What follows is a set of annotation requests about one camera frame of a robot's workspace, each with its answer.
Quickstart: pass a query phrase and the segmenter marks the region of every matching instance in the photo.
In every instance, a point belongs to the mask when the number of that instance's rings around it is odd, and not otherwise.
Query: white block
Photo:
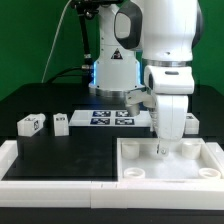
[[[31,137],[43,128],[46,117],[44,114],[30,114],[17,122],[19,136]]]
[[[199,120],[191,113],[187,113],[184,133],[187,135],[199,133]]]
[[[55,136],[69,135],[68,117],[66,114],[54,115],[54,133]]]
[[[7,173],[10,166],[18,156],[16,141],[5,141],[0,147],[0,180]]]

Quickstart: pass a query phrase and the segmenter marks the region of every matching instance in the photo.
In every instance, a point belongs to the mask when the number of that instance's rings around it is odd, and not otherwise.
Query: black cable
[[[82,7],[81,8],[77,7],[77,13],[79,17],[81,32],[82,32],[82,40],[83,40],[83,48],[84,48],[84,64],[92,65],[93,60],[90,53],[89,38],[88,38],[88,32],[86,28],[86,18],[84,14],[84,9]]]
[[[72,68],[68,68],[65,69],[59,73],[57,73],[55,76],[53,76],[52,78],[50,78],[46,83],[52,83],[55,79],[57,79],[58,77],[62,77],[62,76],[67,76],[64,75],[65,73],[71,72],[71,71],[78,71],[78,70],[82,70],[82,67],[72,67]]]
[[[82,77],[83,75],[59,75],[59,76],[57,76],[57,77],[53,77],[53,78],[51,78],[51,79],[49,79],[48,81],[47,81],[47,83],[49,84],[49,83],[52,83],[55,79],[57,79],[57,78],[63,78],[63,77],[71,77],[71,76],[73,76],[73,77]]]

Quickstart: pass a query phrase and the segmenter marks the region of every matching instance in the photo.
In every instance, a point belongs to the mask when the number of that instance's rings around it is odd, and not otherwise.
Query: small white cube
[[[44,114],[30,114],[17,122],[19,136],[31,137],[43,128],[46,117]]]
[[[187,135],[199,133],[199,120],[191,113],[187,113],[184,133]]]
[[[54,115],[54,133],[55,136],[69,135],[68,117],[66,114]]]

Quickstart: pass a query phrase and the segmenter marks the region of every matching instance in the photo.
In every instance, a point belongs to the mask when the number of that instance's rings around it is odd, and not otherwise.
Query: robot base
[[[125,91],[103,90],[103,89],[97,88],[93,84],[89,85],[89,92],[93,95],[110,97],[110,98],[124,98],[125,96]]]

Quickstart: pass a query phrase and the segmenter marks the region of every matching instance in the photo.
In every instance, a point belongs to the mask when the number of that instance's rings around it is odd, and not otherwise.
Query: white cylinder
[[[137,159],[139,157],[139,143],[133,140],[122,142],[122,157],[125,159]]]
[[[199,177],[202,179],[220,179],[221,173],[212,168],[202,168],[198,172]]]
[[[128,179],[144,179],[145,171],[137,167],[131,167],[124,171],[124,178]]]
[[[196,160],[201,154],[201,144],[184,142],[182,145],[182,156],[187,159]]]

